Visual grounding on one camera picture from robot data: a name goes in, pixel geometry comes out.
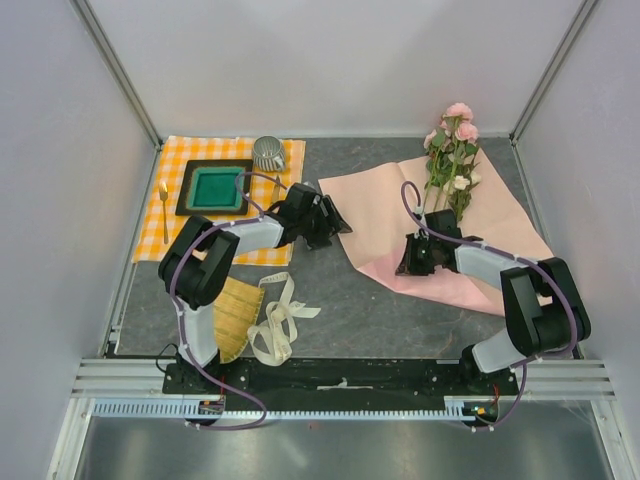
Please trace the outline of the pink rose stem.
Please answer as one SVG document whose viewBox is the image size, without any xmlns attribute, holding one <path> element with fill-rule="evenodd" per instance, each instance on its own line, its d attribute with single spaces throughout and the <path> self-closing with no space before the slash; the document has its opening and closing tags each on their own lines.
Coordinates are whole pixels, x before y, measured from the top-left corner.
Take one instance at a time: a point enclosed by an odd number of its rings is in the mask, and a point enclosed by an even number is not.
<svg viewBox="0 0 640 480">
<path fill-rule="evenodd" d="M 445 117 L 431 140 L 432 184 L 440 189 L 436 205 L 451 208 L 461 220 L 481 181 L 476 172 L 478 130 L 461 116 Z"/>
<path fill-rule="evenodd" d="M 442 126 L 450 132 L 450 144 L 447 150 L 449 151 L 449 159 L 452 166 L 446 183 L 456 175 L 466 173 L 475 160 L 478 152 L 478 129 L 472 123 L 472 120 L 473 112 L 471 108 L 461 102 L 449 106 L 441 115 L 438 126 Z M 445 206 L 446 194 L 443 190 L 442 193 L 439 206 Z"/>
</svg>

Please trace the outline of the cream rose stem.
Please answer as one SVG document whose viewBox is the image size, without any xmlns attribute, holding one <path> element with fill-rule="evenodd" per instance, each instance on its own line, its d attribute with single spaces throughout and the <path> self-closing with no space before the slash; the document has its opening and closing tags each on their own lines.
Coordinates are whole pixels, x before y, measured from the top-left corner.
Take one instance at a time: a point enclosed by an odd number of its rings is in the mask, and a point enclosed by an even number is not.
<svg viewBox="0 0 640 480">
<path fill-rule="evenodd" d="M 442 190 L 446 194 L 445 206 L 450 208 L 457 221 L 461 221 L 472 199 L 472 190 L 481 182 L 480 174 L 472 171 L 469 175 L 456 175 Z"/>
</svg>

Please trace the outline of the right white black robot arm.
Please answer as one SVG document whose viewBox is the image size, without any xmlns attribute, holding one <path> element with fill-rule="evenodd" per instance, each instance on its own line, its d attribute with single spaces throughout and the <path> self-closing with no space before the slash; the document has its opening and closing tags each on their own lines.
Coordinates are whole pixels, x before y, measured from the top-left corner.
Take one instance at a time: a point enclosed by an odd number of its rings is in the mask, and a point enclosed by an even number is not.
<svg viewBox="0 0 640 480">
<path fill-rule="evenodd" d="M 531 260 L 464 236 L 451 210 L 410 216 L 419 230 L 406 236 L 399 274 L 428 276 L 441 267 L 502 295 L 505 328 L 461 354 L 457 377 L 465 391 L 481 393 L 494 373 L 569 353 L 590 337 L 590 318 L 563 259 Z"/>
</svg>

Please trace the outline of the peach rose stem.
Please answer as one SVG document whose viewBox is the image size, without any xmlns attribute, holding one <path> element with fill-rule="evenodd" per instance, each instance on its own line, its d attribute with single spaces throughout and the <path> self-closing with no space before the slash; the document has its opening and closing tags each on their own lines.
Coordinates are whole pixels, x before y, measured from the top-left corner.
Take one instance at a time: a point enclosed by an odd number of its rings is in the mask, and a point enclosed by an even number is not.
<svg viewBox="0 0 640 480">
<path fill-rule="evenodd" d="M 449 179 L 451 173 L 451 161 L 449 159 L 450 132 L 438 126 L 425 138 L 424 148 L 427 155 L 426 170 L 427 181 L 424 188 L 424 196 L 428 198 L 431 192 L 435 193 L 433 210 L 439 206 L 443 195 L 442 187 Z"/>
</svg>

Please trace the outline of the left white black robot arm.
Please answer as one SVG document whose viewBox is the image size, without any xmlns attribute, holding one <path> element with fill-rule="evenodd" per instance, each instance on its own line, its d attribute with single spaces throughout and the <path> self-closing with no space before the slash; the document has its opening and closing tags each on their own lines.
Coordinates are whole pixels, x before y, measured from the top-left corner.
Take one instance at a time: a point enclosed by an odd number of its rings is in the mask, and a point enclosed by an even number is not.
<svg viewBox="0 0 640 480">
<path fill-rule="evenodd" d="M 330 196 L 301 183 L 256 217 L 221 224 L 189 217 L 158 268 L 178 317 L 178 351 L 189 363 L 185 382 L 198 393 L 218 385 L 220 371 L 211 363 L 219 359 L 213 303 L 235 257 L 278 249 L 299 237 L 310 249 L 320 249 L 329 246 L 334 235 L 351 231 Z"/>
</svg>

